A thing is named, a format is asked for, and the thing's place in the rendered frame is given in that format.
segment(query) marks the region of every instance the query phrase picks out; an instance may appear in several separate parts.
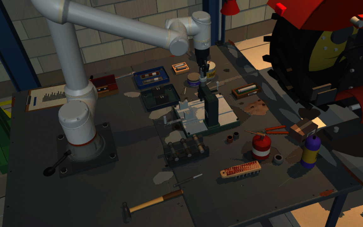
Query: red fire extinguisher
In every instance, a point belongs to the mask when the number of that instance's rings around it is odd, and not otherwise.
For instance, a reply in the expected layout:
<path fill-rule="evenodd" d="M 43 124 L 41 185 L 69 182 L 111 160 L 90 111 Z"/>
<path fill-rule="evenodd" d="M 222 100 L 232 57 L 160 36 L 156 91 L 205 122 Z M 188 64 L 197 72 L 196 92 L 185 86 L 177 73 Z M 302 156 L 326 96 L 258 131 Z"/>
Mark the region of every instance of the red fire extinguisher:
<path fill-rule="evenodd" d="M 252 156 L 257 160 L 266 160 L 270 156 L 271 139 L 266 134 L 289 134 L 289 132 L 269 132 L 271 130 L 286 128 L 285 125 L 266 128 L 257 131 L 246 131 L 256 134 L 252 142 Z"/>

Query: floor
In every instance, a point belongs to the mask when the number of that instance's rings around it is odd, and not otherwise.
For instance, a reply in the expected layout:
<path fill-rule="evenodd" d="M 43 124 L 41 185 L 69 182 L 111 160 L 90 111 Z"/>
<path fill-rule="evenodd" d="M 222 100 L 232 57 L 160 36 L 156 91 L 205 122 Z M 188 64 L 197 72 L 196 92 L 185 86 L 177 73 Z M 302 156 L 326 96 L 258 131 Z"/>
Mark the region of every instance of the floor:
<path fill-rule="evenodd" d="M 298 113 L 298 109 L 302 108 L 300 104 L 295 104 L 287 94 L 279 87 L 278 83 L 267 74 L 267 70 L 271 67 L 270 63 L 263 62 L 262 56 L 268 54 L 269 43 L 263 41 L 263 37 L 257 37 L 242 42 L 235 43 L 235 46 L 228 46 L 231 53 L 236 52 L 236 49 L 250 61 L 250 63 L 258 70 L 261 75 L 273 86 L 284 100 Z M 10 104 L 6 104 L 11 97 L 0 99 L 1 108 L 10 112 Z M 289 113 L 281 112 L 290 118 Z M 329 125 L 334 125 L 350 119 L 357 118 L 348 108 L 341 108 L 336 105 L 330 106 L 327 112 L 321 111 L 322 114 L 313 121 L 323 128 Z M 363 158 L 354 157 L 341 153 L 340 151 L 331 151 L 337 155 L 350 170 L 363 181 Z M 328 159 L 329 152 L 322 152 L 320 154 Z M 5 201 L 5 187 L 6 187 L 6 174 L 0 173 L 0 226 L 3 223 L 3 210 Z M 316 203 L 289 213 L 285 213 L 265 221 L 250 225 L 250 227 L 322 227 L 325 225 L 329 210 L 333 200 L 327 200 L 323 203 Z M 350 226 L 363 226 L 363 188 L 357 192 L 348 195 L 346 203 L 344 204 L 343 214 L 340 216 L 337 227 L 350 227 Z"/>

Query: red lamp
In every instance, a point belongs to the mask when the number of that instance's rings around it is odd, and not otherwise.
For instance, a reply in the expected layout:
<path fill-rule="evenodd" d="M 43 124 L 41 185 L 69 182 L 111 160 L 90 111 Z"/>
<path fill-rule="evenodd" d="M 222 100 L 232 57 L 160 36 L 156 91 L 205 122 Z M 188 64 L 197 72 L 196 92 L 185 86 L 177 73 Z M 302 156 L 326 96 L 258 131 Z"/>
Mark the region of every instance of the red lamp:
<path fill-rule="evenodd" d="M 223 3 L 221 13 L 226 16 L 236 15 L 240 12 L 239 6 L 236 3 L 236 0 L 225 0 Z"/>

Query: workbench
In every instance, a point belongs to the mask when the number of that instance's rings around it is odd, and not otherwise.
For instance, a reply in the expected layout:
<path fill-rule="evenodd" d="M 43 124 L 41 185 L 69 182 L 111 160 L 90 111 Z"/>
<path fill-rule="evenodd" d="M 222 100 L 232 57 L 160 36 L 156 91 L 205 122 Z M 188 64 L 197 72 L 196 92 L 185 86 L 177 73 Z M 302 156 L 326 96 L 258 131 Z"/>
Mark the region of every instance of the workbench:
<path fill-rule="evenodd" d="M 278 111 L 291 109 L 280 96 L 272 100 L 262 92 L 238 101 L 234 99 L 233 88 L 253 82 L 260 86 L 268 84 L 238 50 L 226 45 L 212 46 L 209 60 L 216 63 L 216 76 L 208 86 L 226 81 L 218 92 L 240 118 L 241 125 L 205 136 L 209 157 L 173 170 L 167 167 L 163 144 L 170 133 L 183 132 L 174 125 L 164 125 L 161 116 L 150 119 L 141 96 L 124 95 L 140 92 L 132 76 L 118 79 L 119 93 L 98 99 L 95 111 L 95 125 L 104 122 L 111 125 L 119 160 L 65 178 L 60 178 L 57 172 L 50 177 L 43 175 L 43 170 L 57 161 L 56 136 L 63 134 L 58 121 L 59 107 L 25 113 L 27 91 L 14 93 L 3 226 L 243 227 L 336 197 L 329 217 L 332 220 L 329 226 L 334 226 L 347 194 L 362 186 L 333 153 L 337 167 L 319 156 L 311 170 L 300 163 L 285 161 L 275 165 L 263 161 L 259 174 L 238 179 L 220 177 L 221 170 L 252 161 L 250 149 L 254 135 L 245 130 L 278 125 L 289 129 L 293 123 Z M 199 70 L 196 57 L 188 52 L 184 56 L 115 70 L 115 75 L 164 66 L 179 94 L 187 87 L 186 94 L 180 98 L 197 100 L 194 95 L 197 88 L 189 88 L 187 84 L 188 73 L 175 75 L 171 70 L 172 65 L 180 62 L 187 63 L 190 73 Z M 266 115 L 246 114 L 244 107 L 258 99 L 268 101 Z M 166 116 L 174 118 L 172 111 Z M 233 132 L 239 132 L 240 138 L 228 144 L 226 136 Z M 269 137 L 271 147 L 284 158 L 300 145 L 288 135 Z M 155 184 L 153 178 L 162 171 L 173 171 L 175 176 Z M 201 173 L 201 177 L 173 188 L 176 182 Z M 131 213 L 132 220 L 125 221 L 124 201 L 131 208 L 180 188 L 184 192 L 182 196 L 135 211 Z M 327 190 L 333 192 L 320 196 Z"/>

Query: metal pen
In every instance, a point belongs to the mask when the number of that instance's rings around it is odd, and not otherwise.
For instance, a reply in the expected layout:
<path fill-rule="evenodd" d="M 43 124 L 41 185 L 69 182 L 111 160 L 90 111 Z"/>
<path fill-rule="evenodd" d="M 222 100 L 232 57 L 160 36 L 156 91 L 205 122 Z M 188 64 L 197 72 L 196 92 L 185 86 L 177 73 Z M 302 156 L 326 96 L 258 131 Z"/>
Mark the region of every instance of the metal pen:
<path fill-rule="evenodd" d="M 199 177 L 199 176 L 202 176 L 203 174 L 200 174 L 200 175 L 197 175 L 197 176 L 195 176 L 195 177 L 190 177 L 189 179 L 186 179 L 186 180 L 184 180 L 184 181 L 180 181 L 179 183 L 177 183 L 177 184 L 173 184 L 173 187 L 177 187 L 177 186 L 179 186 L 179 185 L 181 185 L 181 184 L 184 184 L 184 183 L 186 183 L 186 182 L 188 182 L 188 181 L 191 181 L 191 180 L 193 180 L 193 179 L 196 179 L 197 177 Z"/>

